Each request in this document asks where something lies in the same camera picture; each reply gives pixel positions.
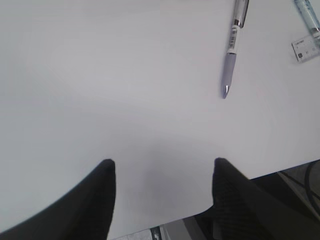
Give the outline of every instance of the cable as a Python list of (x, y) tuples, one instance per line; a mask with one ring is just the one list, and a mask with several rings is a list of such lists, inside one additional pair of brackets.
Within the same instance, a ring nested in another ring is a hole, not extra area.
[(304, 187), (305, 187), (306, 195), (307, 195), (312, 207), (314, 208), (316, 213), (320, 216), (320, 208), (319, 208), (318, 204), (316, 203), (314, 197), (312, 196), (312, 191), (310, 189), (310, 173), (311, 173), (313, 166), (316, 163), (317, 163), (317, 161), (311, 162), (308, 165), (308, 167), (306, 168), (305, 175), (304, 175)]
[[(280, 173), (282, 173), (283, 175), (285, 175), (288, 179), (290, 179), (291, 181), (293, 181), (294, 183), (296, 183), (297, 185), (299, 185), (300, 187), (306, 189), (305, 185), (303, 185), (301, 182), (299, 182), (297, 179), (295, 179), (294, 177), (290, 176), (289, 174), (285, 173), (284, 171), (280, 171)], [(320, 196), (317, 195), (314, 191), (311, 191), (312, 195), (317, 198), (320, 201)]]

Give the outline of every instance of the white table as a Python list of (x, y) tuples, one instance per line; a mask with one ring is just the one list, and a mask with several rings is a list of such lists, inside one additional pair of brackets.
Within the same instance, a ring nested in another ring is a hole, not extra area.
[[(320, 16), (320, 1), (312, 0)], [(252, 0), (227, 99), (233, 0), (2, 0), (0, 232), (116, 162), (109, 238), (212, 205), (216, 157), (249, 178), (320, 157), (320, 57), (291, 0)]]

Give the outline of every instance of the label on pen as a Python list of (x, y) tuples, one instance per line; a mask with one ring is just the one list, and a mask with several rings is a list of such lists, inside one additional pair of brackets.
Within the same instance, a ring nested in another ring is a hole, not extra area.
[(237, 25), (233, 25), (231, 28), (229, 46), (228, 46), (228, 54), (236, 54), (239, 45), (239, 33), (240, 27)]

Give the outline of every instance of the barcode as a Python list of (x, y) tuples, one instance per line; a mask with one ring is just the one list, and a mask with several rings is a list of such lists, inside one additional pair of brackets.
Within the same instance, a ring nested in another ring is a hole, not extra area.
[(229, 49), (235, 48), (236, 38), (237, 38), (237, 30), (233, 29), (230, 36)]

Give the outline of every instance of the pen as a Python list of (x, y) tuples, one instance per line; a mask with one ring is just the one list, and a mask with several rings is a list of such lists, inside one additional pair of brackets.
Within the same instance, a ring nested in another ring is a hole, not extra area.
[(237, 49), (239, 44), (239, 34), (244, 27), (249, 0), (235, 0), (233, 21), (231, 26), (228, 50), (226, 52), (223, 73), (222, 73), (222, 96), (225, 99), (231, 87), (232, 76), (234, 73)]
[(294, 0), (316, 44), (320, 46), (320, 23), (309, 0)]

